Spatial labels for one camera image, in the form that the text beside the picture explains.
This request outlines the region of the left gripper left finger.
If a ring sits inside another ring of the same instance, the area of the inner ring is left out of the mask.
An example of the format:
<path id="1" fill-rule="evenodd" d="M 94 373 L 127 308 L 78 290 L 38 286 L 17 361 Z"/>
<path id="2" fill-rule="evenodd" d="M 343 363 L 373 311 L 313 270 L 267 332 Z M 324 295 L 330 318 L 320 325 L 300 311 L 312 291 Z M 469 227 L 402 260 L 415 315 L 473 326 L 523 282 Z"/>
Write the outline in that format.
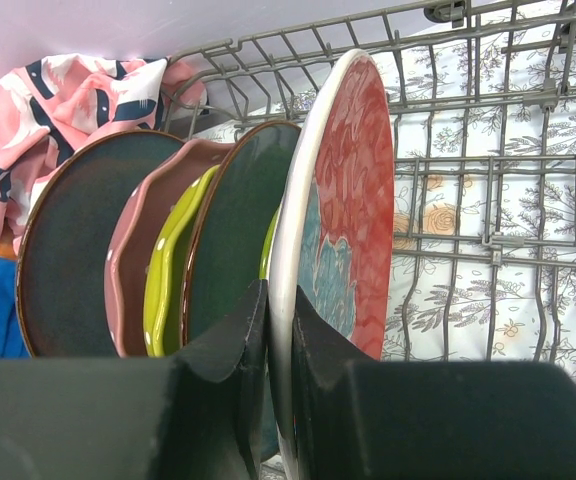
<path id="1" fill-rule="evenodd" d="M 0 360 L 0 479 L 255 479 L 267 284 L 162 358 Z"/>

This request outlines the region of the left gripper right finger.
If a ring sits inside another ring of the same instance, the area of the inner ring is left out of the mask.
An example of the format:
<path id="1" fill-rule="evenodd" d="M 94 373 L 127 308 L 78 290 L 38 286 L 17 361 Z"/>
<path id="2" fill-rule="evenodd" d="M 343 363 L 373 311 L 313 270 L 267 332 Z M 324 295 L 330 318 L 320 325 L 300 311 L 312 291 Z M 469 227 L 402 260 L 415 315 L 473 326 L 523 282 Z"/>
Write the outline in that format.
<path id="1" fill-rule="evenodd" d="M 298 294 L 292 374 L 304 479 L 576 479 L 576 385 L 557 366 L 380 362 Z"/>

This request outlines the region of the dark blue plate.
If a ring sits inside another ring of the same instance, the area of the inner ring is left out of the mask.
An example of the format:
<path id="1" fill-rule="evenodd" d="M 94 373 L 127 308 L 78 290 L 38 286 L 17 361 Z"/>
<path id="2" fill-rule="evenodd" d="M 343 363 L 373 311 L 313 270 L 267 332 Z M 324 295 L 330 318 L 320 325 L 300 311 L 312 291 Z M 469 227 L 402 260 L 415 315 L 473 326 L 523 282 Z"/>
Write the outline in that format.
<path id="1" fill-rule="evenodd" d="M 184 346 L 239 303 L 259 272 L 271 220 L 282 200 L 301 129 L 263 123 L 227 152 L 201 203 L 186 254 L 179 338 Z"/>
<path id="2" fill-rule="evenodd" d="M 83 147 L 49 180 L 22 237 L 16 273 L 20 330 L 34 357 L 114 357 L 104 263 L 138 184 L 183 145 L 152 130 Z"/>

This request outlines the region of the olive polka dot plate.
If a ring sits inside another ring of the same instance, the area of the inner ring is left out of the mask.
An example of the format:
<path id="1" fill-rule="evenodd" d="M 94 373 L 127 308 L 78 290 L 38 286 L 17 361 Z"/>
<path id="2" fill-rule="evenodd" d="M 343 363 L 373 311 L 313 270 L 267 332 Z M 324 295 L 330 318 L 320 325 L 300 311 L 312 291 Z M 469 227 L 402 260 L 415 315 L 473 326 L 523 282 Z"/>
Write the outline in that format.
<path id="1" fill-rule="evenodd" d="M 150 357 L 180 348 L 180 306 L 186 257 L 195 219 L 216 166 L 195 180 L 171 207 L 155 241 L 146 279 L 143 332 Z"/>

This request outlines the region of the red teal flower plate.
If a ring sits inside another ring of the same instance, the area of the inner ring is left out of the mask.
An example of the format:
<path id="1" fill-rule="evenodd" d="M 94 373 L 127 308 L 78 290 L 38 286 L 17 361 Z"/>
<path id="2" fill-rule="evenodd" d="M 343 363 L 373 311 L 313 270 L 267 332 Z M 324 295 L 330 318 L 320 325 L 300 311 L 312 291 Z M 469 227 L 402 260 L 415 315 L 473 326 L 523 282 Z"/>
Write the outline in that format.
<path id="1" fill-rule="evenodd" d="M 371 55 L 344 53 L 317 94 L 294 151 L 268 270 L 269 369 L 280 453 L 296 479 L 292 325 L 296 294 L 374 359 L 385 335 L 394 215 L 386 92 Z"/>

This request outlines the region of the lime green plate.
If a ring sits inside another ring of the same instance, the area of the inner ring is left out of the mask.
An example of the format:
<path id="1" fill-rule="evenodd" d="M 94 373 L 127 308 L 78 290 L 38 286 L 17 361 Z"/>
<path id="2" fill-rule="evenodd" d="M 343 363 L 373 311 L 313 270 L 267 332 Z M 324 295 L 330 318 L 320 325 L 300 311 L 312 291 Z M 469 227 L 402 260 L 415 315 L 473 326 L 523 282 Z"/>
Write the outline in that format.
<path id="1" fill-rule="evenodd" d="M 279 212 L 280 212 L 280 208 L 277 208 L 277 210 L 275 211 L 275 213 L 271 219 L 271 222 L 269 224 L 269 227 L 268 227 L 268 230 L 266 233 L 266 237 L 265 237 L 264 242 L 263 242 L 262 254 L 261 254 L 260 265 L 259 265 L 259 278 L 260 279 L 267 279 L 269 263 L 270 263 L 270 258 L 271 258 L 271 250 L 272 250 L 272 246 L 273 246 L 274 235 L 276 233 Z"/>

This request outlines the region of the pink polka dot plate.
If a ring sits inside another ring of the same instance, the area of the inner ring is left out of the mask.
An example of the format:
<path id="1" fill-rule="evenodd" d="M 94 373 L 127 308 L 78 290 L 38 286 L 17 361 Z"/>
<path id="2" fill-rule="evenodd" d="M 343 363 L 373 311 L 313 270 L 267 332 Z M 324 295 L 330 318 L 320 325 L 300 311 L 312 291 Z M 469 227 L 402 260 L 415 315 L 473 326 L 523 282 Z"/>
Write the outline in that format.
<path id="1" fill-rule="evenodd" d="M 119 356 L 146 354 L 142 314 L 147 267 L 165 220 L 186 189 L 232 148 L 228 143 L 191 140 L 130 193 L 104 264 L 107 325 Z"/>

